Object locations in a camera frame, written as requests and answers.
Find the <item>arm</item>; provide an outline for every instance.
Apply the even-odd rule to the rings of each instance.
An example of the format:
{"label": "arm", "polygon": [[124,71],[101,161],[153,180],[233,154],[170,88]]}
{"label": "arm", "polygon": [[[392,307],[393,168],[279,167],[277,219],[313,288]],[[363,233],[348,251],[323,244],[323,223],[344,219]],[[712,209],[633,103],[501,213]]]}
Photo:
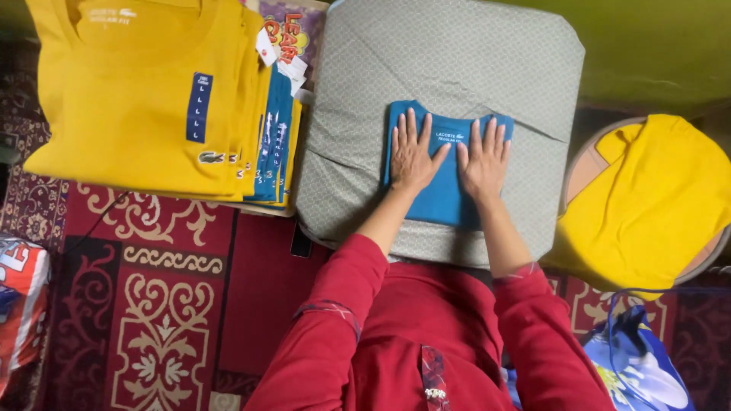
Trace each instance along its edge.
{"label": "arm", "polygon": [[518,373],[525,411],[614,410],[604,383],[574,338],[569,307],[553,295],[533,263],[500,189],[510,154],[504,127],[491,120],[480,141],[473,124],[469,152],[459,145],[458,161],[465,190],[477,205],[493,277],[500,335]]}
{"label": "arm", "polygon": [[417,141],[413,111],[394,129],[393,185],[356,234],[322,267],[309,299],[274,355],[245,411],[339,410],[352,381],[351,359],[388,271],[388,255],[416,195],[426,187],[447,154],[429,158],[431,117]]}

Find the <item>red sleeve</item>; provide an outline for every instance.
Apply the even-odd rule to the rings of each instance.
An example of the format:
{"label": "red sleeve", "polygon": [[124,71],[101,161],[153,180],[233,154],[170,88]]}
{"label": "red sleeve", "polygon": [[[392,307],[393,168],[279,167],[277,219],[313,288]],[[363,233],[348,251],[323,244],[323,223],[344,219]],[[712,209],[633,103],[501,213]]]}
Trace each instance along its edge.
{"label": "red sleeve", "polygon": [[387,271],[381,249],[370,238],[351,235],[320,269],[244,410],[341,409],[360,327]]}
{"label": "red sleeve", "polygon": [[518,374],[524,411],[614,411],[609,393],[571,332],[569,306],[537,263],[494,282],[495,312]]}

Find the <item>person's left hand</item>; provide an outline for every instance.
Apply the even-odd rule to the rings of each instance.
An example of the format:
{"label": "person's left hand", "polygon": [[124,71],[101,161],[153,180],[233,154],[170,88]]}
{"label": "person's left hand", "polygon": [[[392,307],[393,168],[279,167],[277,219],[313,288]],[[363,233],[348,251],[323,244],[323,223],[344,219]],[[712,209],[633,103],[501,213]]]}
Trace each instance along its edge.
{"label": "person's left hand", "polygon": [[444,144],[429,157],[429,137],[431,136],[431,114],[424,118],[421,136],[416,136],[416,116],[409,108],[407,115],[398,117],[398,127],[393,127],[391,137],[391,187],[407,189],[414,195],[426,188],[436,174],[439,166],[447,157],[450,144]]}

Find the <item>hand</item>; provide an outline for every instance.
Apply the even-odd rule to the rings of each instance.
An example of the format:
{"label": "hand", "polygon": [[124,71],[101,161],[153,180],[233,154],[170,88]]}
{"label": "hand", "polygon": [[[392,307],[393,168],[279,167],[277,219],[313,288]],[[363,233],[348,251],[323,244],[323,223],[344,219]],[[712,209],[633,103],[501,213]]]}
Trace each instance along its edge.
{"label": "hand", "polygon": [[398,127],[393,127],[391,137],[391,187],[406,189],[414,195],[431,183],[439,166],[447,157],[450,144],[444,144],[434,155],[429,157],[429,137],[431,136],[431,114],[424,118],[421,136],[417,141],[416,116],[409,108],[405,116],[398,117]]}
{"label": "hand", "polygon": [[510,141],[505,139],[505,126],[496,127],[493,117],[488,123],[485,138],[480,139],[480,120],[472,123],[467,147],[457,144],[457,163],[465,191],[478,205],[489,204],[500,198],[505,169],[510,156]]}

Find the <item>stack of folded t-shirts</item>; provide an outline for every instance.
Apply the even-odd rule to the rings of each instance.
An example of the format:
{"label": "stack of folded t-shirts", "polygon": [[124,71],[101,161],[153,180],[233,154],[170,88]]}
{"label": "stack of folded t-shirts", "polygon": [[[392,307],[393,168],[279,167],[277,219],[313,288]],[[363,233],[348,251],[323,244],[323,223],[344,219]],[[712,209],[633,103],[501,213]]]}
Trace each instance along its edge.
{"label": "stack of folded t-shirts", "polygon": [[[259,59],[260,15],[237,0],[28,3],[52,138],[26,171],[171,197],[285,201],[301,106]],[[279,117],[267,121],[274,104]]]}

